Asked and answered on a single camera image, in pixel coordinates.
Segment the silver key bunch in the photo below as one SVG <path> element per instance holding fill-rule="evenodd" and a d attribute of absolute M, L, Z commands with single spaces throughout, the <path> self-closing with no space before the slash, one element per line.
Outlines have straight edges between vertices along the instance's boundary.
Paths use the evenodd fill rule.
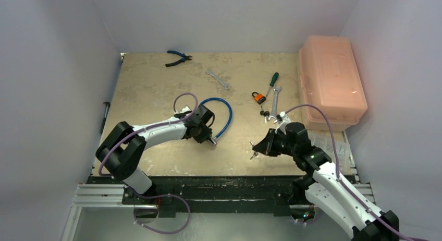
<path fill-rule="evenodd" d="M 254 148 L 253 142 L 249 141 L 249 143 L 250 143 L 251 149 L 252 149 L 252 155 L 250 157 L 250 160 L 253 160 L 255 157 L 257 157 L 259 155 L 259 153 L 253 149 Z"/>

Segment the blue cable lock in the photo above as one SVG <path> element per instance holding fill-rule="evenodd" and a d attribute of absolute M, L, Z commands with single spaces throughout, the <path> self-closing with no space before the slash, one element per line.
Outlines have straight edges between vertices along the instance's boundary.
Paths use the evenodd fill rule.
<path fill-rule="evenodd" d="M 232 106 L 229 104 L 229 102 L 227 102 L 225 99 L 222 98 L 217 98 L 217 97 L 212 97 L 212 98 L 207 98 L 205 100 L 203 100 L 200 105 L 205 105 L 206 103 L 209 102 L 218 102 L 221 103 L 225 106 L 226 108 L 226 121 L 224 126 L 221 128 L 221 130 L 215 134 L 214 136 L 210 137 L 208 142 L 210 142 L 213 146 L 217 145 L 217 141 L 220 137 L 222 137 L 226 131 L 229 129 L 232 120 L 233 120 L 233 110 L 232 110 Z"/>

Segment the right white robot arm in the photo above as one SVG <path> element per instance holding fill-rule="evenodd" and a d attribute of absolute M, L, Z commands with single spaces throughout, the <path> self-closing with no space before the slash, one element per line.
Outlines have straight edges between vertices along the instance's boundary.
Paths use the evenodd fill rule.
<path fill-rule="evenodd" d="M 302 123 L 269 129 L 252 150 L 266 156 L 289 155 L 306 174 L 293 183 L 292 196 L 310 202 L 332 218 L 352 240 L 399 240 L 399 219 L 360 193 L 331 157 L 312 145 Z"/>

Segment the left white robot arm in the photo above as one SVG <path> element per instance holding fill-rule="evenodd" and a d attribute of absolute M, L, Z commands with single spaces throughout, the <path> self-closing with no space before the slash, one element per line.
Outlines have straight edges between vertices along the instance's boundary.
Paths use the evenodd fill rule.
<path fill-rule="evenodd" d="M 171 118 L 156 124 L 131 126 L 126 121 L 118 123 L 97 149 L 95 156 L 118 181 L 135 191 L 135 197 L 143 204 L 155 199 L 155 184 L 138 164 L 143 152 L 165 142 L 194 139 L 198 143 L 212 137 L 209 121 L 215 114 L 204 105 L 194 112 L 184 107 Z"/>

